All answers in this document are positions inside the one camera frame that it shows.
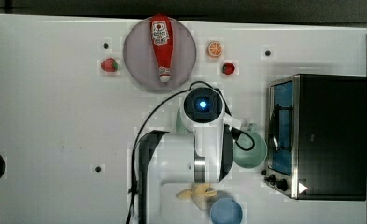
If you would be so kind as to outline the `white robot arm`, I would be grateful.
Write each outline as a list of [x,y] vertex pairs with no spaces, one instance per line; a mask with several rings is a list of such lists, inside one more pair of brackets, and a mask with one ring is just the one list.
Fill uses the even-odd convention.
[[241,122],[232,117],[219,90],[186,90],[177,119],[186,132],[153,130],[134,144],[130,210],[137,213],[138,224],[164,224],[162,185],[219,183],[233,165]]

